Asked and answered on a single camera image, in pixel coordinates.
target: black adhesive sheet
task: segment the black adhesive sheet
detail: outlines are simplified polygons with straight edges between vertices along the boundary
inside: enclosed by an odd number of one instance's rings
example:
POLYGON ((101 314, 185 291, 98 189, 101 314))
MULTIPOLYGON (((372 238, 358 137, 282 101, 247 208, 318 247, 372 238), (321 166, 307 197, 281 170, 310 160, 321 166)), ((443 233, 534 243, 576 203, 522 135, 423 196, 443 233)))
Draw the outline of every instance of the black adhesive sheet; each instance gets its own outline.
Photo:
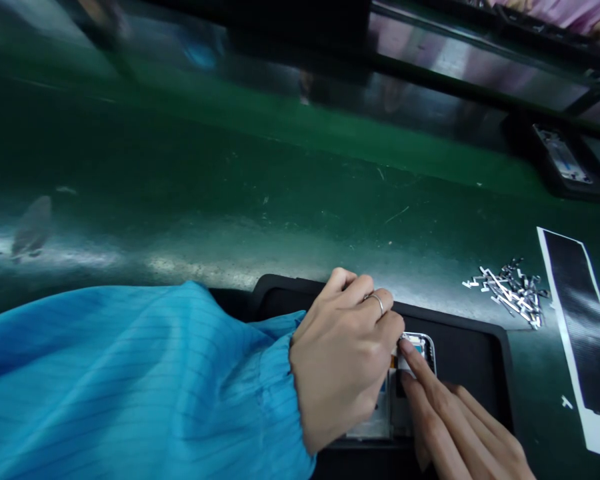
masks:
POLYGON ((600 415, 600 299, 580 242, 545 231, 585 407, 600 415))

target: metal part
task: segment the metal part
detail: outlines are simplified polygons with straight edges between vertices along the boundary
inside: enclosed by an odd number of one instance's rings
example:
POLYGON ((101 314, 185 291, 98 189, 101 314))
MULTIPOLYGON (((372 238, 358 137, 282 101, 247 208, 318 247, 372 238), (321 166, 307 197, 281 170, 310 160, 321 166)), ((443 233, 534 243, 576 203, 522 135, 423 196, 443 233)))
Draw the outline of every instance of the metal part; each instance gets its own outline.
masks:
POLYGON ((498 275, 494 275, 490 269, 480 267, 481 276, 472 277, 462 284, 467 288, 482 284, 481 292, 491 292, 491 300, 504 306, 510 315, 516 312, 531 328, 538 330, 543 323, 539 297, 550 298, 551 294, 548 290, 537 290, 541 278, 537 275, 525 275, 519 267, 522 260, 524 259, 512 259, 501 268, 498 275))
POLYGON ((539 123, 534 123, 533 129, 545 144, 545 148, 548 150, 553 164, 563 178, 580 183, 593 183, 572 154, 571 149, 558 130, 540 125, 539 123))

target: pink clothing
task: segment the pink clothing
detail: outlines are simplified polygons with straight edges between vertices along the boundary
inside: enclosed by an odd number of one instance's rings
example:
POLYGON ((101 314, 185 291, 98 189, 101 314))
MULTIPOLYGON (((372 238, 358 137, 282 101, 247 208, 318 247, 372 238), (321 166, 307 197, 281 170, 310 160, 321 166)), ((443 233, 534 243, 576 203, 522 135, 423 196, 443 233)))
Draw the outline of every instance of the pink clothing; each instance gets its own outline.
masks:
MULTIPOLYGON (((507 0, 493 0, 506 5, 507 0)), ((600 21, 600 0, 533 0, 526 14, 581 35, 588 35, 600 21)))

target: finger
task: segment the finger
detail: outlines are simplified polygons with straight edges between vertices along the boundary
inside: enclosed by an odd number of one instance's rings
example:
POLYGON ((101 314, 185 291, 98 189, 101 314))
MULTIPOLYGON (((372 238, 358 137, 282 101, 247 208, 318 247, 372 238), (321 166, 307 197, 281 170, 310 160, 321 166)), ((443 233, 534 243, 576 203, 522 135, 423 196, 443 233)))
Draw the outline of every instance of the finger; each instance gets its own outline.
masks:
POLYGON ((442 419, 433 410, 424 388, 410 374, 401 377, 402 386, 411 406, 413 428, 418 431, 428 452, 435 470, 442 480, 470 479, 469 470, 458 452, 451 434, 442 419))
POLYGON ((365 298, 365 295, 373 293, 373 279, 368 275, 360 275, 342 294, 343 307, 354 307, 365 298))
POLYGON ((411 371, 423 385, 428 385, 431 383, 435 384, 438 382, 438 379, 431 371, 427 361, 423 358, 422 354, 416 350, 409 340, 400 340, 399 346, 402 355, 411 368, 411 371))
POLYGON ((482 444, 491 452, 491 454, 497 459, 506 459, 511 456, 510 451, 507 446, 502 443, 491 430, 487 428, 487 426, 480 420, 469 408, 465 405, 460 398, 453 393, 449 387, 453 388, 454 385, 449 384, 447 386, 446 382, 443 382, 444 386, 446 386, 450 392, 453 394, 456 403, 462 410, 462 414, 465 416, 467 421, 469 422, 471 428, 478 436, 482 444))
POLYGON ((411 342, 404 340, 400 342, 400 348, 412 372, 424 388, 431 406, 451 434, 451 438, 457 445, 457 449, 464 458, 472 477, 483 478, 489 474, 494 478, 502 478, 504 474, 502 467, 482 444, 480 438, 462 414, 462 410, 460 410, 460 406, 454 400, 451 392, 436 378, 420 352, 415 349, 411 342))
POLYGON ((480 405, 478 400, 473 398, 472 394, 469 391, 458 385, 453 385, 451 383, 446 384, 447 388, 452 392, 460 401, 468 408, 475 417, 480 420, 480 422, 488 428, 488 430, 496 437, 500 442, 504 443, 506 446, 510 448, 514 453, 518 454, 518 456, 522 455, 524 457, 524 450, 518 442, 518 439, 515 438, 509 430, 506 429, 502 423, 498 422, 495 418, 491 416, 491 414, 485 410, 485 408, 480 405))
POLYGON ((377 295, 380 300, 378 301, 378 298, 370 296, 366 300, 363 300, 356 309, 364 315, 365 319, 369 319, 375 324, 380 320, 380 317, 391 311, 393 307, 393 295, 389 290, 385 289, 378 289, 372 295, 377 295))
POLYGON ((334 295, 342 292, 348 285, 350 285, 358 276, 354 272, 345 270, 344 268, 334 268, 331 272, 331 276, 327 284, 322 289, 321 295, 326 293, 328 295, 334 295))
POLYGON ((386 312, 375 324, 377 341, 384 346, 389 356, 398 342, 400 335, 405 330, 405 321, 402 315, 394 311, 386 312))

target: smartphone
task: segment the smartphone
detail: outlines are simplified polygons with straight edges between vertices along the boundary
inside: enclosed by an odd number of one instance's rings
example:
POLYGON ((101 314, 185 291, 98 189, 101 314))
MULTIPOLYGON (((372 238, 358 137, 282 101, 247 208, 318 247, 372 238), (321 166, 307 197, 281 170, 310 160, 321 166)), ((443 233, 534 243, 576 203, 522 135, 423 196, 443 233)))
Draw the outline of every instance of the smartphone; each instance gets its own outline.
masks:
MULTIPOLYGON (((429 368, 431 368, 431 371, 434 373, 434 375, 437 375, 435 370, 435 348, 433 347, 433 340, 431 340, 431 337, 424 333, 404 332, 400 336, 400 340, 403 339, 411 342, 415 349, 420 352, 420 355, 422 355, 422 357, 427 361, 427 364, 429 364, 429 368)), ((406 370, 413 375, 411 367, 402 356, 400 350, 397 352, 397 358, 397 369, 406 370)))
MULTIPOLYGON (((424 333, 404 332, 400 339, 409 340, 427 361, 432 372, 436 373, 435 348, 430 336, 424 333)), ((345 435, 346 439, 391 441, 396 437, 411 436, 412 424, 409 404, 400 382, 402 370, 413 375, 409 364, 396 346, 391 368, 387 372, 387 378, 382 388, 380 388, 377 404, 371 418, 349 430, 345 435)))

